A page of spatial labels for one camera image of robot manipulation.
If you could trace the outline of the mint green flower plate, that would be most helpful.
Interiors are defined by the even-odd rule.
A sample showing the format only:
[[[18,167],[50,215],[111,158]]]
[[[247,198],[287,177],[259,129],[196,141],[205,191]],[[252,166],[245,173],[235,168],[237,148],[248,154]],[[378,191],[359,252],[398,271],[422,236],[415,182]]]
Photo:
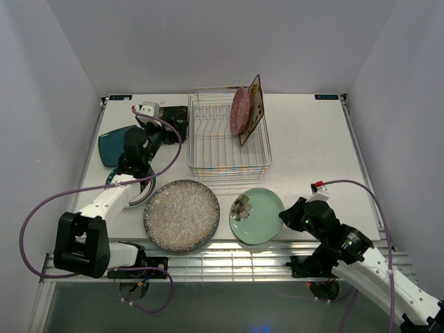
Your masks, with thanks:
[[[240,194],[230,208],[230,228],[236,238],[248,245],[270,241],[282,229],[279,213],[284,205],[277,194],[265,188],[252,188]]]

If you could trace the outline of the pink polka dot plate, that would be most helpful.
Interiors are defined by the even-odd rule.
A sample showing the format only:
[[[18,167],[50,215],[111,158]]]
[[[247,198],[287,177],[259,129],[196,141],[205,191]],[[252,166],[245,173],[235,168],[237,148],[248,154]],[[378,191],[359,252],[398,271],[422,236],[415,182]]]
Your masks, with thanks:
[[[239,87],[234,95],[230,110],[230,132],[232,135],[242,133],[250,114],[250,94],[244,87]]]

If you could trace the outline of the cream flower square plate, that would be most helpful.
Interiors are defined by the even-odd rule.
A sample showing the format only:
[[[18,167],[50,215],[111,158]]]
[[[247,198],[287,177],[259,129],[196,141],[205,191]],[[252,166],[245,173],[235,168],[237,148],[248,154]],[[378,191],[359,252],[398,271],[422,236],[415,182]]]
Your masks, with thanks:
[[[244,146],[248,138],[256,129],[258,123],[264,116],[264,94],[262,90],[261,77],[256,75],[248,88],[250,94],[250,113],[244,131],[239,135],[240,146]]]

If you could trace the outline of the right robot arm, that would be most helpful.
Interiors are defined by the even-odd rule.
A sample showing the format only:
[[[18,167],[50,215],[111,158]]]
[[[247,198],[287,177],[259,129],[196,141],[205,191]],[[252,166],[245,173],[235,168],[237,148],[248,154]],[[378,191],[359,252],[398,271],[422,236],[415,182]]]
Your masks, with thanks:
[[[443,331],[443,301],[394,267],[365,234],[341,223],[325,201],[299,198],[279,217],[288,228],[308,232],[320,243],[304,260],[290,258],[293,277],[334,275],[384,310],[402,332]]]

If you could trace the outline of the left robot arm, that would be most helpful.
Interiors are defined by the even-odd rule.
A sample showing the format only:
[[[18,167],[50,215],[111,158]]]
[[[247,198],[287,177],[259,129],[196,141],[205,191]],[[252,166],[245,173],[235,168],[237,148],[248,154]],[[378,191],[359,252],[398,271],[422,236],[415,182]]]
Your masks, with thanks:
[[[56,268],[91,278],[119,267],[135,278],[146,272],[140,247],[109,242],[108,223],[132,202],[139,203],[152,193],[151,162],[166,135],[164,126],[151,121],[126,131],[115,174],[108,178],[110,187],[79,212],[60,217],[53,253]]]

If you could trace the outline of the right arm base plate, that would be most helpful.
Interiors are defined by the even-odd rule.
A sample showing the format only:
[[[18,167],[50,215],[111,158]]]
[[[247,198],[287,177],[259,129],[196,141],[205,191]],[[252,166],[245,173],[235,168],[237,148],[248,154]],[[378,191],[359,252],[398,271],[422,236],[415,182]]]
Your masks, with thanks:
[[[285,266],[291,269],[293,278],[331,278],[333,264],[314,255],[290,256]]]

